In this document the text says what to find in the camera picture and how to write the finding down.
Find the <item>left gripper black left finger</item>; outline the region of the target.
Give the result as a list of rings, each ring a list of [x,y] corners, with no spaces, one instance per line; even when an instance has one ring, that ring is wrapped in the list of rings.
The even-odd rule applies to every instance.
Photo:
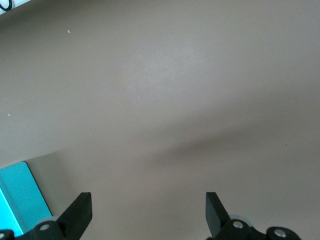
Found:
[[[92,195],[82,192],[57,220],[37,224],[17,240],[79,240],[92,220]]]

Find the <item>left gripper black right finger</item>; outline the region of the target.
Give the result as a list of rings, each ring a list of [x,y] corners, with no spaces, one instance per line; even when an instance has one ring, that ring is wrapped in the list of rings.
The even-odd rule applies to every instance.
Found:
[[[211,236],[209,240],[265,240],[265,234],[238,218],[231,218],[217,193],[207,192],[205,218]]]

